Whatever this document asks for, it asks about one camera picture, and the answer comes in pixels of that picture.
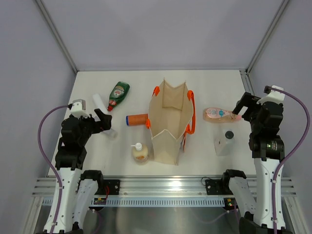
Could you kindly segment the white tube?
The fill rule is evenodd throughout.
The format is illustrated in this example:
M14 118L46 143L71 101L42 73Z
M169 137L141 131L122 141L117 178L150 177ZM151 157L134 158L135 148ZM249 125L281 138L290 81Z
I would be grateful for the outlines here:
M95 104L95 106L100 109L104 114L108 115L108 110L107 110L107 107L104 105L101 97L99 94L93 94L92 96L93 98L93 102Z

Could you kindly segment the orange bottle blue cap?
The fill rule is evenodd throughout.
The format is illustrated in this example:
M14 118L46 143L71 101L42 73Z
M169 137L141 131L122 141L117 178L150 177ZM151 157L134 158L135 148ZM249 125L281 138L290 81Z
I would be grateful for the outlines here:
M148 114L128 115L126 116L127 126L145 125Z

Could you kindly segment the green dish soap bottle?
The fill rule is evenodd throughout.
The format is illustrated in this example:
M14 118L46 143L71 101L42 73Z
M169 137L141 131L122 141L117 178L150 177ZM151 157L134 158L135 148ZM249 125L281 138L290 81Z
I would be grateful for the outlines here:
M112 111L117 105L119 105L127 96L130 90L130 85L126 82L119 81L109 95L109 102L107 110Z

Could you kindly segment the pink shampoo bottle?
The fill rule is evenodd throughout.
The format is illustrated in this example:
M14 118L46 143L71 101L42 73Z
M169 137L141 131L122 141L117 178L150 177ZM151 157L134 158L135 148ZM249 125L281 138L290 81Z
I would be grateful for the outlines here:
M203 119L211 123L232 123L240 121L242 117L233 114L232 111L210 107L203 111Z

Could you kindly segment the cream pump lotion bottle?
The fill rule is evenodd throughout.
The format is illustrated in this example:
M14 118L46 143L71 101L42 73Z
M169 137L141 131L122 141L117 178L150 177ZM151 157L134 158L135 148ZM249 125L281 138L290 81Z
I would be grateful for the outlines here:
M136 143L131 145L132 149L132 158L134 159L135 163L138 165L144 165L149 160L149 151L148 147L142 143Z

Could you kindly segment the white bottle black cap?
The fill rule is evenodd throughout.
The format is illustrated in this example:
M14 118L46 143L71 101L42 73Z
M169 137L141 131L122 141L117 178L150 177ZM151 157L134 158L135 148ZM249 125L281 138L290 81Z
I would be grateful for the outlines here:
M234 148L235 138L231 130L220 131L214 137L214 149L217 156L227 156Z

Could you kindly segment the cream canvas bag orange handles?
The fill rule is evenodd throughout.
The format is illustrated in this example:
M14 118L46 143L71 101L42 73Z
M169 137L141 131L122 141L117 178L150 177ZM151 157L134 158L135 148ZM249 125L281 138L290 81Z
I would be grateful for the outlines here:
M154 161L178 165L186 135L195 133L195 95L186 83L173 87L166 80L154 88L145 123L150 130Z

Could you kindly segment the clear silver pouch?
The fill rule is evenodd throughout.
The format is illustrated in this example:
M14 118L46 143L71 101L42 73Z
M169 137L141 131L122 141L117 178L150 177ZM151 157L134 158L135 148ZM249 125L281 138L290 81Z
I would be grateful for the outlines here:
M117 137L117 131L115 131L114 129L105 130L102 133L111 139L115 139Z

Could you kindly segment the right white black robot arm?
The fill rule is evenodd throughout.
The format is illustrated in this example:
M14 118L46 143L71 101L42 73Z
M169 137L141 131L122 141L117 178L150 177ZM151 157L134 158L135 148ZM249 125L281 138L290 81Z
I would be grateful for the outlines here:
M241 234L286 234L282 212L281 178L285 147L278 135L283 119L284 96L268 94L264 98L245 92L233 110L238 114L246 107L242 118L251 125L249 148L256 171L256 197L250 191L243 171L227 169L221 179L221 189L233 194L241 218Z

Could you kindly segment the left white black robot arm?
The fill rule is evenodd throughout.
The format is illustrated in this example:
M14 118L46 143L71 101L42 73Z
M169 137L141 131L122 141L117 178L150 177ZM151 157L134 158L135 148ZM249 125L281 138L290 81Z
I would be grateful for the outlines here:
M61 124L61 138L52 170L57 182L44 234L81 234L91 199L104 191L98 170L83 171L85 145L91 135L111 129L112 116L94 110L99 120L85 113L71 113Z

